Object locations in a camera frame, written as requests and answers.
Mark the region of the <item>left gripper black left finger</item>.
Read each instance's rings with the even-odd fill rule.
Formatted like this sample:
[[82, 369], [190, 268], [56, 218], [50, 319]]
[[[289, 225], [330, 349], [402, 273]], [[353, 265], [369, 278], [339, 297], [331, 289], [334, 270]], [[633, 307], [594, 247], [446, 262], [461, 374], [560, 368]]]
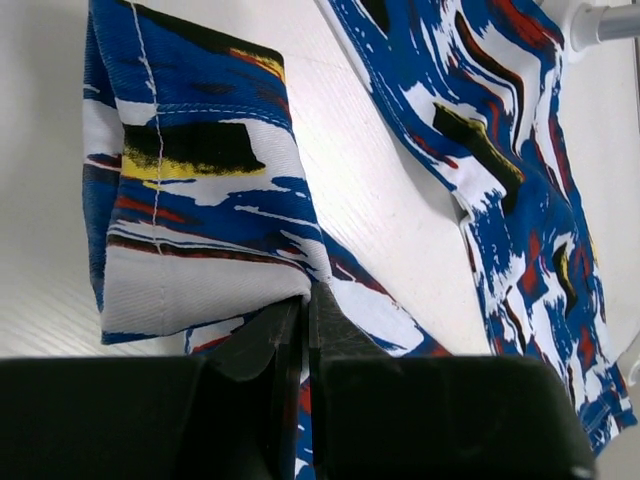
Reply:
[[5, 479], [290, 479], [301, 303], [195, 356], [1, 364]]

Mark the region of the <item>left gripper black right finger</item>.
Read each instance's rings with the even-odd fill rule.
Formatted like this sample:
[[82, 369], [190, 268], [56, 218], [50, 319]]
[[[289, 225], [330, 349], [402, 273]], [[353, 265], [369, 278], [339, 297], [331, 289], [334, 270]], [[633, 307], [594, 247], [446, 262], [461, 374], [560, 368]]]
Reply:
[[395, 358], [339, 309], [309, 306], [320, 479], [593, 479], [595, 457], [556, 372], [519, 356]]

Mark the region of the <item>blue patterned trousers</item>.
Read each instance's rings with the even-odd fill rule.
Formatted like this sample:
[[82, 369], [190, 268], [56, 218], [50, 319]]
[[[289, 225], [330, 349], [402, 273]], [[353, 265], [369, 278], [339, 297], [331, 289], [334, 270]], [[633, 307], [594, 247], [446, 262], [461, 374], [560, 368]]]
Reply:
[[460, 214], [479, 310], [419, 323], [346, 246], [414, 222], [407, 182], [342, 124], [302, 131], [269, 47], [134, 1], [88, 5], [82, 203], [104, 344], [217, 349], [276, 302], [328, 287], [394, 357], [528, 356], [558, 374], [594, 453], [637, 418], [609, 342], [595, 248], [559, 122], [565, 30], [533, 1], [322, 1], [347, 96]]

